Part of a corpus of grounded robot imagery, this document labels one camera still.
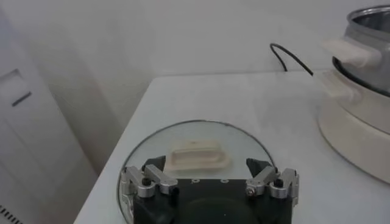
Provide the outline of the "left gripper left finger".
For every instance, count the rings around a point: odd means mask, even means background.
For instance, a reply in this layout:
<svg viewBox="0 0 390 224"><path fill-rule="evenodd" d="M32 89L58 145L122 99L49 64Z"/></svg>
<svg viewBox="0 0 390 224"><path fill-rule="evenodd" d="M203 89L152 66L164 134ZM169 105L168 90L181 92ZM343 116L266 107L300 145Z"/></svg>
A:
<svg viewBox="0 0 390 224"><path fill-rule="evenodd" d="M178 180L163 173L166 157L147 159L141 169L135 166L124 167L121 171L121 194L151 198L159 190L163 195L179 192Z"/></svg>

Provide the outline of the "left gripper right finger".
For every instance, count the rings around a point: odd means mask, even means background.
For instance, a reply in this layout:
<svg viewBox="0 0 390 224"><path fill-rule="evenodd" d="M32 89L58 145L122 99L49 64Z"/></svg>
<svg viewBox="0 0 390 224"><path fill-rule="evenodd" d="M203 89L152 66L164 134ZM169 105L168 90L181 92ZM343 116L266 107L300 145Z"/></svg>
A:
<svg viewBox="0 0 390 224"><path fill-rule="evenodd" d="M252 178L245 182L246 195L257 197L268 192L272 198L292 200L292 205L299 202L299 174L294 169L282 172L267 161L253 158L246 159L246 165Z"/></svg>

